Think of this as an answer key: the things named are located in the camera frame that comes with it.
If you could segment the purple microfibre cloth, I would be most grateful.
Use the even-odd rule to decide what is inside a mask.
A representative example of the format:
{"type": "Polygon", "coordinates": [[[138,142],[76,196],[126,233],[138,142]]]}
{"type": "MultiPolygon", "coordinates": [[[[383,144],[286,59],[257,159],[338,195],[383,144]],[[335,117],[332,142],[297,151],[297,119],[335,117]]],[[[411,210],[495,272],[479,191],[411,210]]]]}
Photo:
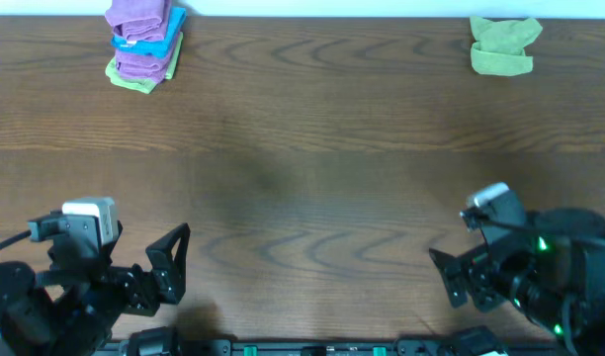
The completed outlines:
{"type": "Polygon", "coordinates": [[[157,42],[168,29],[171,4],[170,0],[113,0],[105,18],[121,39],[157,42]]]}

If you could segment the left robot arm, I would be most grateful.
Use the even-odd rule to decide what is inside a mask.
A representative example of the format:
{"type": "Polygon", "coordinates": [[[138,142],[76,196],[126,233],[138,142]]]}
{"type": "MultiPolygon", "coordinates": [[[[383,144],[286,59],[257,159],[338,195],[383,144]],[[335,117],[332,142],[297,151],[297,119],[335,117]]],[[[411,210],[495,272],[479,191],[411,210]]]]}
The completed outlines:
{"type": "Polygon", "coordinates": [[[0,355],[90,355],[122,314],[153,316],[179,304],[190,234],[182,223],[147,246],[148,272],[117,267],[112,245],[91,251],[68,233],[53,237],[46,271],[0,263],[0,355]]]}

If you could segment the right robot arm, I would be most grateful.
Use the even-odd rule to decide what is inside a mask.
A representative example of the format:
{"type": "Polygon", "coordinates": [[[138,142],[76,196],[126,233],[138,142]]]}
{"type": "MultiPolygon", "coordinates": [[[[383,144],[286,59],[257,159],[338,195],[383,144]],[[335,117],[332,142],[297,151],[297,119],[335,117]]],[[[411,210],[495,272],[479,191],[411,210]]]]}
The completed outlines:
{"type": "Polygon", "coordinates": [[[430,257],[448,298],[480,312],[510,303],[572,355],[605,355],[605,219],[578,208],[460,213],[482,245],[430,257]]]}

